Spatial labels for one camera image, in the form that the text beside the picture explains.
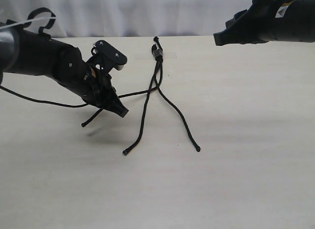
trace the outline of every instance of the white table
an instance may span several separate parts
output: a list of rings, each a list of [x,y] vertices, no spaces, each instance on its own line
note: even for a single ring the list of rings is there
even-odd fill
[[[85,59],[100,38],[62,41]],[[153,38],[106,38],[128,56],[111,72],[119,94],[146,89]],[[0,93],[0,227],[3,229],[314,229],[314,44],[216,47],[209,37],[163,37],[162,90],[141,143],[144,96],[125,118]],[[45,77],[5,74],[3,86],[81,104]]]

